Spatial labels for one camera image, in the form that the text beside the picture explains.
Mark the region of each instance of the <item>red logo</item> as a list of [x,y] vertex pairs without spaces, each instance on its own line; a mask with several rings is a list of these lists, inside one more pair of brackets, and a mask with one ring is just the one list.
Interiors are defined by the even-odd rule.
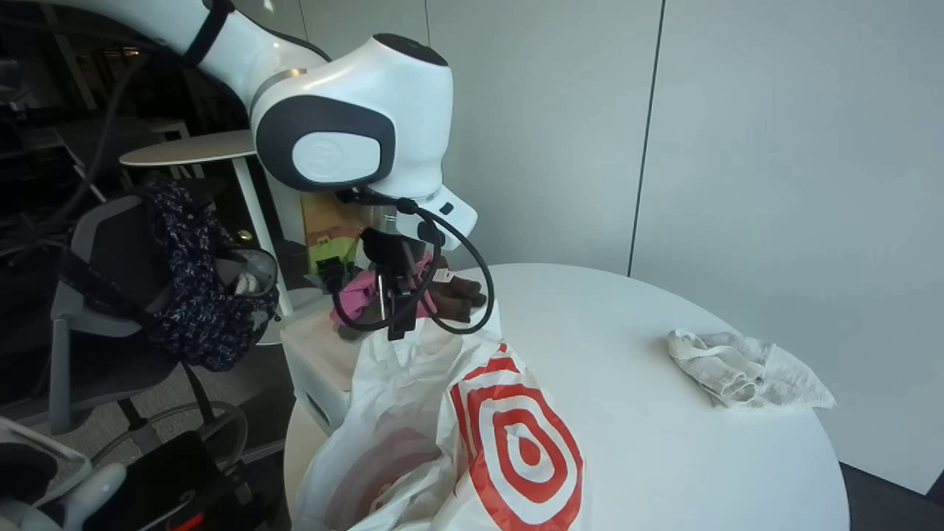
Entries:
[[486,513],[501,529],[573,529],[582,512],[582,451],[514,357],[501,348],[448,397]]

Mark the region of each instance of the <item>plastic bag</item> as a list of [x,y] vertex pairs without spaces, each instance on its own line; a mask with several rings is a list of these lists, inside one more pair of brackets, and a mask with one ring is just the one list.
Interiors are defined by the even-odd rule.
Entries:
[[585,460],[547,394],[492,333],[420,323],[363,342],[351,411],[312,457],[295,529],[573,529]]

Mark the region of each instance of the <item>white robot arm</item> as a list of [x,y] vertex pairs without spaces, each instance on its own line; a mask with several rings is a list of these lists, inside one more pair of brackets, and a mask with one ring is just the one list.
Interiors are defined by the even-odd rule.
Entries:
[[[410,38],[374,37],[327,63],[276,37],[231,0],[48,0],[106,15],[236,93],[262,169],[293,189],[373,189],[436,214],[463,236],[475,211],[444,186],[453,130],[448,63]],[[392,214],[386,234],[420,240],[420,218]]]

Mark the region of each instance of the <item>white tabletop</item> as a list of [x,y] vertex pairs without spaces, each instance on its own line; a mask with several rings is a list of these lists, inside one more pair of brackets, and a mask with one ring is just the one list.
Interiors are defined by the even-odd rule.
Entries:
[[[669,327],[722,332],[727,323],[618,276],[566,265],[495,265],[492,276],[504,341],[565,403],[582,442],[582,529],[851,529],[839,457],[814,413],[712,408],[661,348]],[[308,408],[295,408],[286,470],[304,472],[312,426]]]
[[243,161],[258,155],[248,130],[228,130],[212,137],[190,137],[165,144],[147,144],[121,158],[127,169],[200,167],[219,161]]

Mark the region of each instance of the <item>black strap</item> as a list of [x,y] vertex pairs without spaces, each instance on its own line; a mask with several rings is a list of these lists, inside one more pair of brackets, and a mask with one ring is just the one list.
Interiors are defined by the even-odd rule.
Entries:
[[146,311],[131,301],[121,289],[116,289],[104,276],[97,276],[85,261],[79,261],[75,251],[62,255],[62,279],[79,289],[94,307],[113,315],[125,318],[146,318]]
[[209,3],[209,15],[203,19],[200,32],[194,37],[194,41],[186,50],[186,66],[197,68],[203,63],[203,56],[209,54],[212,41],[219,38],[219,32],[228,26],[228,19],[234,13],[231,0],[203,0]]

